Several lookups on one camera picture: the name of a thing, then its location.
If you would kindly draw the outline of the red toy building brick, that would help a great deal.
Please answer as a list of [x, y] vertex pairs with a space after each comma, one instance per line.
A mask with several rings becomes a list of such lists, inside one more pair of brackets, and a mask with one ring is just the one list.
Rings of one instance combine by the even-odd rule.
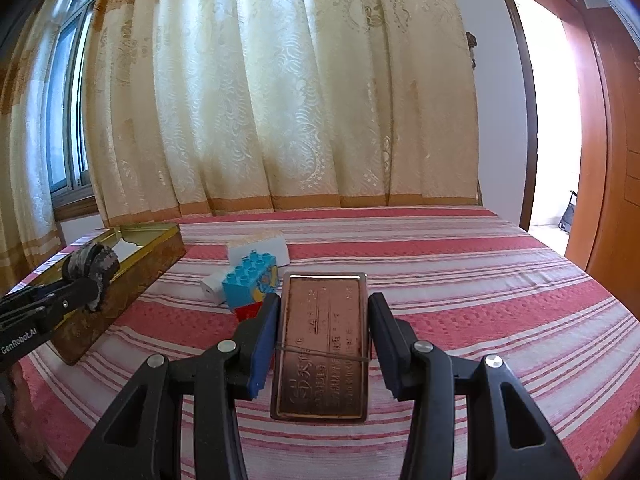
[[239, 323], [256, 318], [260, 309], [262, 308], [262, 302], [257, 301], [254, 304], [247, 304], [246, 306], [237, 307], [233, 310], [234, 316]]

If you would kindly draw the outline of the cream side curtain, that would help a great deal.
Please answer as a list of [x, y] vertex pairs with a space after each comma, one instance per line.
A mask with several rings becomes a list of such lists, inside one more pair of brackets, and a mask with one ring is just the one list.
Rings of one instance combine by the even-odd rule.
[[1, 60], [1, 291], [61, 246], [51, 202], [43, 109], [58, 0], [42, 0]]

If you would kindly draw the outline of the gold metal tin tray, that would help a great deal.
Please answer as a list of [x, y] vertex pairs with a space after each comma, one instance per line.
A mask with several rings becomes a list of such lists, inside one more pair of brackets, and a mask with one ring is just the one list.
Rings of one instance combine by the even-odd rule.
[[[51, 338], [45, 342], [67, 364], [78, 362], [116, 318], [186, 254], [180, 228], [175, 223], [118, 226], [88, 242], [113, 248], [120, 268], [107, 287], [101, 310], [90, 312], [81, 308], [66, 314], [55, 327]], [[63, 262], [71, 253], [65, 254], [24, 287], [60, 280]]]

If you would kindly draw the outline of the white usb charger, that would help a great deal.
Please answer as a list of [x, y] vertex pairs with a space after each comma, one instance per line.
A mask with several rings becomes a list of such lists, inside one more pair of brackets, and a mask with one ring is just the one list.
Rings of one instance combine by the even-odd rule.
[[229, 272], [228, 268], [217, 269], [212, 274], [204, 276], [200, 281], [201, 290], [205, 298], [215, 306], [226, 303], [226, 294], [222, 283]]

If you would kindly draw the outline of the blue toy building brick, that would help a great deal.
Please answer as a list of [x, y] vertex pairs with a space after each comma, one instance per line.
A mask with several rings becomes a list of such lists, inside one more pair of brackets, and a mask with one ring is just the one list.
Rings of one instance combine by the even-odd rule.
[[230, 310], [256, 304], [264, 300], [279, 285], [277, 259], [269, 252], [255, 252], [248, 256], [229, 272], [222, 281], [224, 298]]

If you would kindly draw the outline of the white box with gold top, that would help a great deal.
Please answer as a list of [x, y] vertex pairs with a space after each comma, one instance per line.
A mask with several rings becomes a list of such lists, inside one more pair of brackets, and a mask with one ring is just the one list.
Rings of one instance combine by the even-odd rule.
[[288, 243], [284, 235], [278, 231], [265, 231], [244, 235], [227, 244], [229, 263], [238, 266], [241, 260], [251, 252], [270, 254], [276, 258], [277, 266], [283, 268], [291, 263]]

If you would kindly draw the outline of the cream patterned curtain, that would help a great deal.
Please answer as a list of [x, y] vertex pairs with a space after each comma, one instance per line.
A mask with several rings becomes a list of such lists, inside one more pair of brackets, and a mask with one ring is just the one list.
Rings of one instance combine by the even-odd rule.
[[457, 0], [98, 0], [84, 69], [110, 226], [480, 200]]

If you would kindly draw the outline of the orange wooden door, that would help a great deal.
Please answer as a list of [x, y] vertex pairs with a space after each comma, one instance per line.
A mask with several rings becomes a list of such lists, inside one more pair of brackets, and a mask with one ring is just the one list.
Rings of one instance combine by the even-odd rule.
[[639, 310], [639, 48], [611, 0], [534, 0], [577, 68], [582, 150], [565, 255]]

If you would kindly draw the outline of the window with frame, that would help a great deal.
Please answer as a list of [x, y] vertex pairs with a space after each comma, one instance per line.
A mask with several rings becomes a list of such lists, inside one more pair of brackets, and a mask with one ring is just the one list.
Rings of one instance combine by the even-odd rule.
[[98, 211], [90, 181], [82, 75], [96, 0], [74, 0], [56, 35], [44, 102], [49, 190], [58, 222]]

